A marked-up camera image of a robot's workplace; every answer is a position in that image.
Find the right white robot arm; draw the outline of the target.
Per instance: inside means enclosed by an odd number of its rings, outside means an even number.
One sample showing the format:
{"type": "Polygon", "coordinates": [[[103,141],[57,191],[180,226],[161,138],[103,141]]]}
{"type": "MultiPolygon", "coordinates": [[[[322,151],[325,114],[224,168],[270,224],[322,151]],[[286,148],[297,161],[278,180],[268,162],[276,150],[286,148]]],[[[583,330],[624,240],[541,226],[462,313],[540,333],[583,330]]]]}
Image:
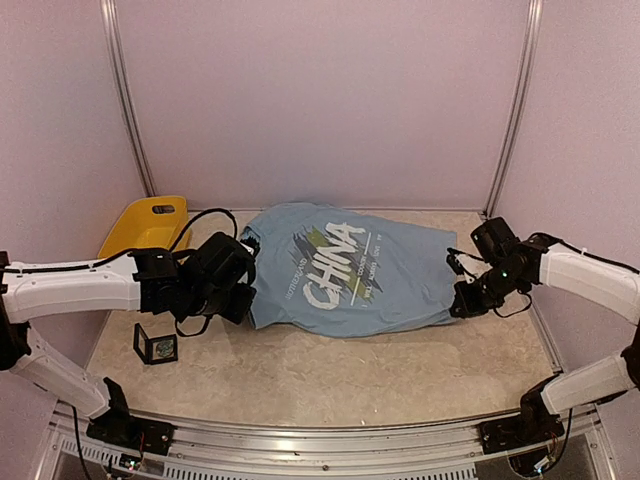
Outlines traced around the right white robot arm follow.
{"type": "MultiPolygon", "coordinates": [[[[639,323],[638,269],[593,255],[547,233],[519,239],[506,221],[485,221],[471,234],[475,254],[447,250],[447,262],[460,281],[454,285],[449,312],[454,318],[496,312],[508,295],[529,295],[535,286],[569,292],[622,319],[639,323]]],[[[511,433],[523,444],[535,442],[551,424],[550,416],[615,398],[639,386],[639,341],[621,353],[561,374],[521,399],[511,433]]]]}

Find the near black brooch box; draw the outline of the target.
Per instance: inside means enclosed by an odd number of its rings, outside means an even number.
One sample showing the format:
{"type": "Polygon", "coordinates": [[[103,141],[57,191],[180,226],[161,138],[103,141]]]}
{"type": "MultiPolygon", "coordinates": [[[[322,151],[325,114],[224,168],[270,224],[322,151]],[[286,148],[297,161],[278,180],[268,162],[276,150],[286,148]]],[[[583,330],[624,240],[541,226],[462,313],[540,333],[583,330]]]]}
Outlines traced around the near black brooch box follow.
{"type": "Polygon", "coordinates": [[[149,337],[140,323],[134,325],[133,350],[145,365],[160,365],[178,360],[176,334],[149,337]]]}

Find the right aluminium corner post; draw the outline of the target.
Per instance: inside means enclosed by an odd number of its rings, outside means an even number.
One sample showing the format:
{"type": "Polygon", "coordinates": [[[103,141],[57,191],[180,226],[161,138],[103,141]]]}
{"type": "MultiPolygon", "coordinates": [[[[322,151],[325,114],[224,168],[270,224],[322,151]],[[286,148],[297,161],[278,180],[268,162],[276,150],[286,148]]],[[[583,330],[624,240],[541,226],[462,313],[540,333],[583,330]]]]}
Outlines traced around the right aluminium corner post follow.
{"type": "Polygon", "coordinates": [[[495,215],[506,184],[506,178],[517,143],[518,132],[524,115],[527,94],[534,69],[544,2],[528,2],[527,22],[523,38],[514,93],[509,110],[506,132],[499,151],[498,164],[493,176],[483,213],[487,218],[495,215]]]}

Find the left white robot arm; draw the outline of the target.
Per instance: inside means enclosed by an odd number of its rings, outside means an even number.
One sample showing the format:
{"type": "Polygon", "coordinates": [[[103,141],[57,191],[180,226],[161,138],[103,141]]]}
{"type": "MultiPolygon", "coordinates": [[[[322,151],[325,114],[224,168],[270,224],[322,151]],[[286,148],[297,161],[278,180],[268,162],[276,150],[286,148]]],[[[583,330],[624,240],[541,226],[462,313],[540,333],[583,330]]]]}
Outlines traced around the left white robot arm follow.
{"type": "Polygon", "coordinates": [[[217,232],[199,248],[127,249],[106,259],[31,265],[1,256],[1,368],[70,404],[121,445],[140,434],[122,388],[89,374],[30,325],[56,314],[168,313],[176,323],[220,316],[239,324],[256,290],[256,241],[217,232]]]}

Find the left aluminium corner post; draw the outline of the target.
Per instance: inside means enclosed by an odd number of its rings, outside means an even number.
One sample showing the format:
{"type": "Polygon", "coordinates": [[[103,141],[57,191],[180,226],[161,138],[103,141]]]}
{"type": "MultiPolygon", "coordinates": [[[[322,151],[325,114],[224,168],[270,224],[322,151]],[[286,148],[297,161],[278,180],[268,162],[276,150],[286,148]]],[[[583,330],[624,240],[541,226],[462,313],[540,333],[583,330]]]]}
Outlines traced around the left aluminium corner post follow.
{"type": "Polygon", "coordinates": [[[134,99],[129,85],[124,45],[119,29],[117,2],[115,0],[101,0],[99,4],[116,96],[120,105],[125,132],[130,143],[143,192],[146,197],[153,197],[157,194],[157,188],[145,152],[134,99]]]}

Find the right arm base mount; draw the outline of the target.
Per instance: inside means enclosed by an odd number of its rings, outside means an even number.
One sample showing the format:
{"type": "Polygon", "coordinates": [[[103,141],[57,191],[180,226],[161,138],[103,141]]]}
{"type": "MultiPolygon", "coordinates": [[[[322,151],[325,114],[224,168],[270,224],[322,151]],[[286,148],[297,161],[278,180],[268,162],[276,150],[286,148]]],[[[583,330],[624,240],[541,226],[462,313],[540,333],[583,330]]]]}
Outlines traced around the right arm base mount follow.
{"type": "Polygon", "coordinates": [[[520,400],[517,415],[481,422],[478,432],[484,455],[522,449],[508,458],[513,472],[524,479],[541,479],[562,458],[572,424],[550,413],[540,391],[527,392],[520,400]]]}

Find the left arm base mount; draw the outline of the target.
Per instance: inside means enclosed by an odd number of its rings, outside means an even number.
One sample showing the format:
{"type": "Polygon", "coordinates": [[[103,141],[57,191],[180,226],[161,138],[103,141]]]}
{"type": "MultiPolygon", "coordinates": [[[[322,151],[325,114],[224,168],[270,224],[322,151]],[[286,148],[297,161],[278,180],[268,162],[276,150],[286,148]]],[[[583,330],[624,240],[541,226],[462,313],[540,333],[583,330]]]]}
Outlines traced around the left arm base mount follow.
{"type": "Polygon", "coordinates": [[[176,427],[168,422],[134,416],[119,384],[105,377],[108,410],[89,421],[87,436],[104,443],[167,456],[176,427]]]}

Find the aluminium front frame rail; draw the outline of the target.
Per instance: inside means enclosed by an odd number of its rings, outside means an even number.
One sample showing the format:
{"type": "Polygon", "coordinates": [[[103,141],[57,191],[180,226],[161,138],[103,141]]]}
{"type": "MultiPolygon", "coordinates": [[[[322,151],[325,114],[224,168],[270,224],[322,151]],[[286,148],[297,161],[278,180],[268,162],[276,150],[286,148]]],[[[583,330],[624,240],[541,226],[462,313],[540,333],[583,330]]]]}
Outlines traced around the aluminium front frame rail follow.
{"type": "MultiPolygon", "coordinates": [[[[392,426],[335,428],[276,427],[214,422],[132,410],[137,416],[173,424],[167,456],[144,454],[130,479],[476,479],[478,467],[495,462],[494,478],[515,472],[509,459],[525,449],[484,454],[479,425],[515,411],[450,421],[392,426]]],[[[136,452],[87,438],[79,415],[87,467],[106,479],[109,457],[115,464],[136,452]]],[[[77,460],[70,407],[58,402],[45,429],[28,479],[62,478],[63,455],[77,460]]],[[[557,467],[543,479],[621,479],[604,426],[593,406],[576,407],[569,444],[557,467]]]]}

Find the yellow plastic basket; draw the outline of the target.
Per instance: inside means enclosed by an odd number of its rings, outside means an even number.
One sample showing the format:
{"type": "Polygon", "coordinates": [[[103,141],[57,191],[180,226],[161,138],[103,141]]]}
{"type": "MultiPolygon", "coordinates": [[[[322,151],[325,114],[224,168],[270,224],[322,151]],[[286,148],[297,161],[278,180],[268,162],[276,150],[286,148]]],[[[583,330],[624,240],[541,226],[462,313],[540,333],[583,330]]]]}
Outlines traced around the yellow plastic basket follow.
{"type": "Polygon", "coordinates": [[[128,248],[168,249],[188,221],[187,200],[182,196],[136,200],[115,222],[98,257],[107,258],[128,248]]]}

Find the aluminium corner post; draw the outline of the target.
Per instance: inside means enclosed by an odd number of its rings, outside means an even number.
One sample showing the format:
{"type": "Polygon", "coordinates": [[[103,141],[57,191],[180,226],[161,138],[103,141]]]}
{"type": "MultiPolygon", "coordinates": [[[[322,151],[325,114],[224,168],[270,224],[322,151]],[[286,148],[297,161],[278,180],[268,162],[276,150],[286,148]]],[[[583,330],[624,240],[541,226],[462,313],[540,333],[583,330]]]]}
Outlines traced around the aluminium corner post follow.
{"type": "Polygon", "coordinates": [[[101,0],[99,4],[116,96],[120,105],[125,132],[130,143],[143,192],[146,197],[153,197],[157,194],[157,188],[145,152],[134,99],[129,85],[124,45],[119,29],[117,2],[115,0],[101,0]]]}
{"type": "Polygon", "coordinates": [[[509,110],[506,132],[499,151],[498,164],[493,176],[483,213],[487,218],[495,215],[506,184],[506,178],[517,143],[518,132],[524,115],[527,94],[534,69],[544,2],[528,2],[527,22],[523,38],[514,93],[509,110]]]}

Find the light blue printed t-shirt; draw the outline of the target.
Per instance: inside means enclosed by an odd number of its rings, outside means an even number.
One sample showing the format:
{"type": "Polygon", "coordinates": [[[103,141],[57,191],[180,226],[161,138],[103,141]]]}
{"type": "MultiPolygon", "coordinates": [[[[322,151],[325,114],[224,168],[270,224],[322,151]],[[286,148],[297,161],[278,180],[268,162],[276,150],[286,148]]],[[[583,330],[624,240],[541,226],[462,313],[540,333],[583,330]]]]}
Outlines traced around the light blue printed t-shirt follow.
{"type": "Polygon", "coordinates": [[[257,243],[255,329],[290,324],[362,338],[451,322],[453,231],[312,203],[279,204],[251,220],[257,243]]]}

